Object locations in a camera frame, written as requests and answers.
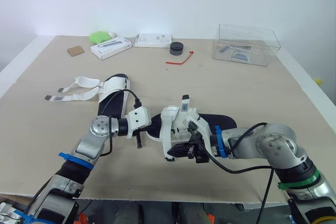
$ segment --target white strap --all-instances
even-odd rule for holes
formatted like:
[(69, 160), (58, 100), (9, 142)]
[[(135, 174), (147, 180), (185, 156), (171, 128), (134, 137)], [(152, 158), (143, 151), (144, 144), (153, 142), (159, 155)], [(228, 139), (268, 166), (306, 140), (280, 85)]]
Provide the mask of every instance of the white strap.
[(127, 86), (127, 79), (125, 77), (114, 76), (108, 81), (101, 82), (98, 79), (79, 76), (75, 78), (75, 82), (73, 84), (66, 88), (60, 88), (58, 92), (65, 93), (69, 91), (69, 89), (75, 84), (83, 88), (95, 88), (82, 94), (65, 95), (63, 97), (59, 95), (47, 95), (45, 100), (50, 102), (87, 101), (93, 98), (96, 94), (99, 94), (99, 102), (101, 102), (111, 93), (129, 88), (129, 85)]
[(114, 76), (110, 80), (104, 82), (102, 86), (103, 90), (99, 93), (99, 102), (104, 100), (111, 93), (127, 88), (126, 81), (127, 79), (125, 77)]
[(96, 94), (98, 94), (100, 90), (101, 89), (99, 87), (95, 87), (94, 89), (82, 94), (65, 95), (63, 97), (56, 95), (47, 95), (45, 99), (50, 102), (87, 101), (93, 98)]
[(77, 84), (78, 86), (80, 86), (82, 88), (94, 88), (94, 87), (98, 86), (99, 84), (103, 84), (103, 82), (100, 82), (100, 80), (98, 80), (98, 79), (91, 79), (91, 78), (87, 78), (85, 76), (79, 76), (79, 77), (75, 78), (75, 82), (73, 84), (71, 84), (70, 86), (68, 86), (66, 88), (60, 88), (58, 90), (58, 92), (59, 93), (66, 93), (75, 84)]
[(176, 118), (179, 107), (169, 106), (162, 110), (161, 112), (161, 129), (160, 129), (160, 139), (162, 140), (163, 153), (164, 156), (172, 159), (173, 156), (169, 155), (167, 152), (171, 149), (171, 130), (172, 123)]

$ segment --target black cable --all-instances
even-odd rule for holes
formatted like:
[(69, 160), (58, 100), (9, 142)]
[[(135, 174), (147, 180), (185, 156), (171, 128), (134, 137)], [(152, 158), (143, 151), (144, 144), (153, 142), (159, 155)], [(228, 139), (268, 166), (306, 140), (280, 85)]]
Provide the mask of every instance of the black cable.
[(108, 106), (109, 103), (112, 101), (112, 99), (113, 99), (114, 97), (116, 97), (117, 94), (119, 94), (119, 93), (121, 93), (121, 92), (123, 92), (123, 91), (130, 92), (130, 93), (134, 96), (134, 98), (135, 98), (136, 100), (139, 100), (139, 98), (137, 97), (137, 95), (136, 95), (132, 90), (129, 90), (129, 89), (121, 89), (121, 90), (117, 91), (117, 92), (116, 92), (116, 93), (109, 99), (109, 101), (106, 103), (106, 105), (104, 106), (103, 110), (101, 111), (101, 114), (104, 114), (104, 112), (105, 112), (107, 106)]
[[(107, 106), (110, 104), (110, 102), (113, 100), (113, 98), (116, 97), (119, 93), (124, 92), (124, 91), (130, 92), (130, 93), (134, 96), (134, 98), (135, 98), (135, 105), (134, 105), (134, 107), (135, 107), (135, 108), (138, 108), (138, 107), (141, 106), (141, 102), (140, 102), (139, 98), (137, 97), (137, 95), (136, 95), (132, 90), (130, 90), (130, 89), (121, 89), (121, 90), (117, 91), (117, 92), (116, 92), (116, 93), (109, 99), (109, 101), (105, 104), (103, 110), (101, 111), (101, 114), (104, 114), (104, 112), (105, 112)], [(109, 141), (109, 142), (110, 142), (110, 149), (109, 149), (108, 152), (101, 154), (101, 155), (100, 155), (101, 157), (104, 157), (104, 156), (107, 156), (107, 155), (111, 154), (111, 153), (112, 153), (112, 149), (113, 149), (113, 147), (112, 147), (112, 123), (111, 123), (111, 116), (109, 116), (109, 131), (110, 131), (110, 134), (109, 134), (109, 138), (110, 138), (110, 141)]]
[(20, 220), (20, 219), (15, 219), (15, 218), (13, 218), (13, 217), (11, 217), (11, 216), (9, 216), (9, 215), (4, 215), (4, 214), (0, 214), (0, 215), (9, 217), (9, 218), (11, 218), (12, 220)]
[(49, 181), (51, 180), (48, 179), (47, 182), (45, 182), (45, 184), (40, 188), (40, 190), (33, 196), (33, 198), (31, 199), (31, 202), (29, 203), (29, 205), (27, 206), (26, 210), (25, 210), (25, 214), (28, 214), (29, 209), (31, 208), (32, 204), (34, 203), (34, 201), (36, 200), (37, 196), (40, 195), (40, 193), (43, 191), (43, 189), (48, 185)]
[(272, 169), (271, 166), (268, 165), (260, 165), (260, 166), (253, 166), (253, 167), (249, 167), (249, 168), (245, 168), (245, 169), (241, 169), (241, 170), (231, 170), (227, 167), (225, 167), (224, 165), (222, 165), (219, 161), (217, 161), (217, 159), (215, 159), (214, 156), (212, 156), (203, 146), (203, 144), (201, 143), (201, 140), (199, 140), (198, 138), (196, 138), (196, 141), (198, 143), (199, 148), (201, 148), (201, 150), (208, 156), (209, 159), (212, 160), (212, 162), (214, 162), (217, 166), (219, 166), (221, 169), (223, 169), (224, 171), (231, 173), (231, 174), (240, 174), (240, 173), (245, 173), (245, 172), (249, 172), (251, 170), (258, 170), (258, 169)]
[(264, 198), (263, 198), (262, 203), (261, 203), (261, 208), (260, 208), (260, 211), (259, 211), (259, 215), (258, 215), (256, 224), (259, 224), (260, 219), (261, 219), (261, 215), (263, 214), (262, 212), (263, 212), (265, 204), (266, 204), (266, 199), (267, 199), (267, 196), (268, 196), (269, 188), (271, 187), (271, 183), (272, 183), (272, 179), (273, 179), (273, 174), (274, 174), (274, 169), (272, 168), (271, 173), (269, 175), (269, 179), (268, 179), (265, 195), (264, 195)]
[(107, 155), (111, 154), (112, 153), (112, 149), (113, 149), (113, 146), (112, 146), (112, 118), (111, 118), (111, 116), (109, 116), (109, 131), (110, 131), (110, 134), (109, 134), (110, 149), (109, 149), (108, 152), (100, 154), (101, 157), (104, 157), (104, 156), (107, 156)]
[(82, 211), (80, 211), (80, 212), (84, 212), (88, 207), (89, 207), (89, 205), (92, 203), (92, 199), (90, 200), (90, 202), (84, 207), (84, 209), (82, 210)]
[(243, 135), (241, 135), (237, 142), (232, 146), (231, 151), (233, 151), (235, 148), (237, 148), (237, 146), (241, 143), (241, 141), (244, 139), (245, 136), (247, 136), (248, 134), (250, 134), (250, 132), (252, 132), (255, 128), (262, 126), (262, 125), (266, 125), (267, 123), (257, 123), (256, 125), (253, 125), (251, 128), (249, 128), (247, 131), (244, 132)]

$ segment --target red zip tie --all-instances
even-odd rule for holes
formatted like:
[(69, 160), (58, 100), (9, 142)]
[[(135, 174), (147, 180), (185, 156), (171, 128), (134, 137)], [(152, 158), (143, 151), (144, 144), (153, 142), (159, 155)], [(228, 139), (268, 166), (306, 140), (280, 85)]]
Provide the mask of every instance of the red zip tie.
[(194, 51), (189, 51), (189, 56), (188, 58), (186, 58), (183, 62), (169, 62), (166, 61), (167, 64), (173, 64), (173, 65), (182, 65), (183, 63), (185, 63), (187, 60), (189, 60), (189, 58), (191, 57), (191, 55), (193, 55)]

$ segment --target clear plastic box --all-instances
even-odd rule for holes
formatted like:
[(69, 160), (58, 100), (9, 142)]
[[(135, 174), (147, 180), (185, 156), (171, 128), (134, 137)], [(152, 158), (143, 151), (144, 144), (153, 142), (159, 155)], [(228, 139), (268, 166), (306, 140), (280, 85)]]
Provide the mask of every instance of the clear plastic box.
[(220, 24), (213, 58), (268, 66), (280, 48), (272, 30)]

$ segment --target green tape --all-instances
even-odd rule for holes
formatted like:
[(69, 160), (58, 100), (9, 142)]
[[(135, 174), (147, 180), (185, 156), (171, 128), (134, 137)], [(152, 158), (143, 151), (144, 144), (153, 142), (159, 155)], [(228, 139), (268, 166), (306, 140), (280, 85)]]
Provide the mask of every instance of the green tape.
[(301, 187), (301, 186), (306, 186), (310, 185), (311, 183), (315, 182), (318, 178), (320, 177), (319, 170), (315, 170), (314, 174), (311, 175), (310, 178), (307, 178), (305, 180), (299, 181), (299, 182), (293, 182), (293, 183), (278, 183), (278, 188), (281, 190), (286, 190), (287, 188), (290, 187)]

